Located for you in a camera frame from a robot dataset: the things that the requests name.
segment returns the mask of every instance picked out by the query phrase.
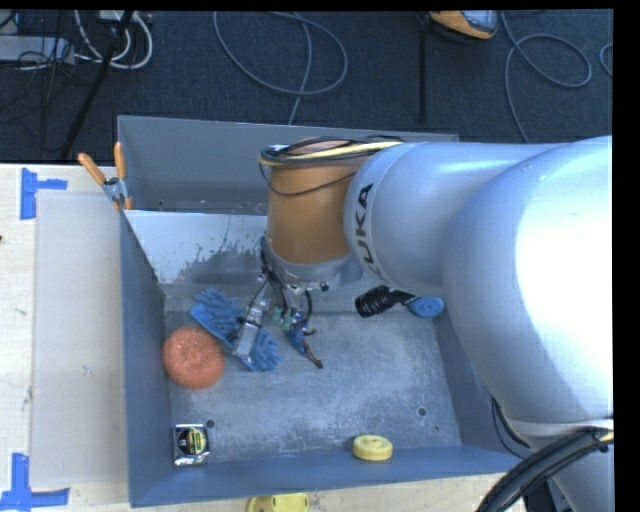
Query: yellow object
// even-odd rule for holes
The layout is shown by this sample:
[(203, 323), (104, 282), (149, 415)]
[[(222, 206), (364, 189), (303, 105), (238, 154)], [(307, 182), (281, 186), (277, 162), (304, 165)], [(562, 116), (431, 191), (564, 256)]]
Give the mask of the yellow object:
[(307, 512), (309, 498), (304, 492), (256, 496), (249, 500), (247, 512)]
[(497, 30), (497, 25), (488, 28), (471, 23), (463, 11), (429, 11), (429, 16), (447, 28), (478, 39), (491, 39)]
[(353, 454), (364, 460), (387, 460), (393, 454), (393, 444), (382, 436), (359, 436), (353, 441)]

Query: blue tape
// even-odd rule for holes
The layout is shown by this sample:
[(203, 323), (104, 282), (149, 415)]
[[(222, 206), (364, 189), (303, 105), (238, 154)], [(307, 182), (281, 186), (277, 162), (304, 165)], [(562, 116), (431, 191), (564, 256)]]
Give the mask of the blue tape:
[(0, 510), (29, 512), (32, 507), (57, 507), (66, 505), (71, 489), (31, 492), (29, 487), (29, 457), (21, 453), (11, 456), (11, 490), (3, 491)]
[(38, 180), (38, 174), (26, 167), (22, 168), (22, 187), (20, 197), (20, 219), (33, 219), (36, 216), (36, 192), (40, 189), (66, 190), (66, 180)]

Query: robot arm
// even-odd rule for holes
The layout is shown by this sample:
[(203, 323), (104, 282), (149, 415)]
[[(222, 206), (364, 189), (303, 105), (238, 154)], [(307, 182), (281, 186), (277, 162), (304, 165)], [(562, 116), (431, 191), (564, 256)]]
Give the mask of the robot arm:
[[(301, 146), (306, 161), (264, 162), (265, 261), (284, 289), (328, 290), (364, 273), (388, 293), (361, 297), (362, 316), (442, 297), (534, 450), (584, 427), (613, 430), (611, 137), (320, 144)], [(339, 159), (322, 158), (326, 144)], [(613, 510), (613, 449), (554, 479), (574, 512)]]

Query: black carpet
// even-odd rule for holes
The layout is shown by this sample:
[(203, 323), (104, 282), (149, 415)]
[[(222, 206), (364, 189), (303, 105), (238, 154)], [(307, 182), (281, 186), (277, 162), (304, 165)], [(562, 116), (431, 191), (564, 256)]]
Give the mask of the black carpet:
[[(102, 53), (115, 25), (98, 22), (96, 13), (79, 12)], [(295, 14), (142, 14), (151, 15), (151, 60), (138, 70), (109, 69), (67, 156), (63, 144), (100, 65), (49, 59), (43, 69), (20, 69), (31, 66), (27, 56), (2, 63), (0, 161), (75, 161), (84, 151), (111, 164), (122, 114), (427, 131), (474, 142), (568, 142), (612, 133), (612, 9), (504, 11), (507, 26), (501, 19), (486, 41), (455, 38), (423, 12), (298, 12), (308, 25)], [(73, 11), (25, 10), (19, 22), (20, 33), (58, 35), (76, 52), (82, 47)], [(252, 76), (225, 52), (216, 25)], [(305, 26), (312, 48), (306, 81)], [(523, 40), (526, 58), (509, 31)], [(130, 33), (132, 48), (118, 62), (130, 62), (129, 55), (140, 61), (148, 50), (137, 24)], [(305, 94), (296, 96), (303, 82)]]

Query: wooden table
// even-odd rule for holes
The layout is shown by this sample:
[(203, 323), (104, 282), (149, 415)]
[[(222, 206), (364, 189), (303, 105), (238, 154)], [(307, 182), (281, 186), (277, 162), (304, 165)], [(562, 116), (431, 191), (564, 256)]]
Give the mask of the wooden table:
[[(37, 217), (20, 220), (20, 164), (0, 165), (0, 491), (8, 490), (11, 454), (29, 455), (32, 346), (34, 325), (35, 245)], [(69, 191), (96, 192), (98, 187), (81, 166), (29, 165), (40, 179), (67, 180)], [(103, 169), (107, 176), (115, 170)], [(309, 492), (310, 511), (471, 512), (500, 474), (423, 482)], [(69, 503), (54, 510), (129, 510), (127, 482), (74, 484)], [(33, 488), (34, 492), (47, 489)], [(248, 500), (152, 507), (158, 511), (244, 512)], [(511, 509), (525, 512), (522, 501)]]

